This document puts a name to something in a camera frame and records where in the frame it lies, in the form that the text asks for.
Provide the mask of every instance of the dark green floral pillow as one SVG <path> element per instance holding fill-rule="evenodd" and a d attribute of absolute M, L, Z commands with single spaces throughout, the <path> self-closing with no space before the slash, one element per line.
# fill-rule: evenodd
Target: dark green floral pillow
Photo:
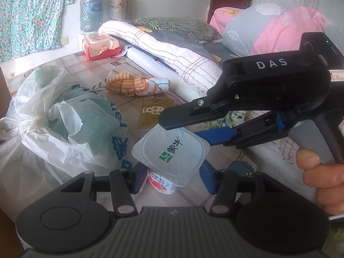
<path fill-rule="evenodd" d="M 188 17 L 144 17 L 134 20 L 132 24 L 151 30 L 167 30 L 195 41 L 220 43 L 222 39 L 208 23 Z"/>

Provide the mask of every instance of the knot of plastic bag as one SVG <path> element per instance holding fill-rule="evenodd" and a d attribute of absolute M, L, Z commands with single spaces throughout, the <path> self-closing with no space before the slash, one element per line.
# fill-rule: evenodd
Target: knot of plastic bag
<path fill-rule="evenodd" d="M 23 136 L 24 133 L 32 133 L 42 127 L 48 126 L 48 119 L 44 116 L 38 115 L 33 119 L 27 119 L 20 123 L 19 135 Z"/>

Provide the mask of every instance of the green logo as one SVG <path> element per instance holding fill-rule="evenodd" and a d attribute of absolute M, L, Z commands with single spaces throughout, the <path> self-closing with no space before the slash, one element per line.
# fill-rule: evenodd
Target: green logo
<path fill-rule="evenodd" d="M 170 155 L 170 154 L 168 154 L 166 151 L 164 151 L 161 155 L 160 155 L 160 159 L 162 160 L 162 161 L 165 161 L 166 163 L 168 163 L 168 162 L 170 162 L 171 161 L 171 159 L 172 159 L 172 155 Z"/>

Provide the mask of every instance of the black ridged surface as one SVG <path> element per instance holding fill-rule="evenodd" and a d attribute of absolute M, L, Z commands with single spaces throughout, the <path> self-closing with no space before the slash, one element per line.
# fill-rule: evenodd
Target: black ridged surface
<path fill-rule="evenodd" d="M 24 258 L 325 258 L 320 252 L 280 255 L 246 242 L 229 220 L 203 207 L 144 208 L 118 220 L 100 243 L 78 253 L 49 255 L 29 250 Z"/>

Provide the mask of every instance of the red wipes package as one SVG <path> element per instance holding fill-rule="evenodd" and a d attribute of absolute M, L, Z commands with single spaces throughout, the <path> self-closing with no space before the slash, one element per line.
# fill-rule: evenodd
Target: red wipes package
<path fill-rule="evenodd" d="M 118 55 L 122 47 L 117 39 L 105 34 L 83 39 L 83 51 L 87 60 L 96 60 Z"/>

